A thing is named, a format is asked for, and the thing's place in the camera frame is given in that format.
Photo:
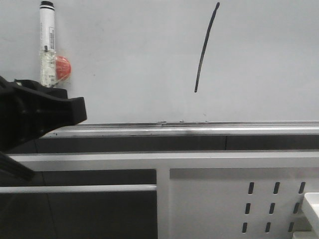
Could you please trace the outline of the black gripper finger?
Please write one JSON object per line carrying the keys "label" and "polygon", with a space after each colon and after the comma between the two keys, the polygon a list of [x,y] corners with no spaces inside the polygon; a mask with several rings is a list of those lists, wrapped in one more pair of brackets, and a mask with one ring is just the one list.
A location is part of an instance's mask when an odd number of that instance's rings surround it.
{"label": "black gripper finger", "polygon": [[41,85],[34,80],[14,80],[17,97],[25,104],[68,104],[67,90]]}
{"label": "black gripper finger", "polygon": [[67,105],[48,103],[27,105],[24,113],[24,138],[37,139],[55,129],[77,125],[86,119],[83,97],[68,99]]}

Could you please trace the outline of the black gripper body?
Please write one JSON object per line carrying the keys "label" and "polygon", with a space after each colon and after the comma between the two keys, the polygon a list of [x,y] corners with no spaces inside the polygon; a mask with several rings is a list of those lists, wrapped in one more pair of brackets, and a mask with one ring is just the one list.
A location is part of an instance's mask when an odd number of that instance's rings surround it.
{"label": "black gripper body", "polygon": [[17,86],[41,93],[49,93],[50,88],[33,80],[8,82],[5,78],[0,78],[0,170],[13,177],[30,181],[35,172],[5,154],[6,151],[26,142],[21,136],[25,123],[21,122],[22,116],[18,109]]}

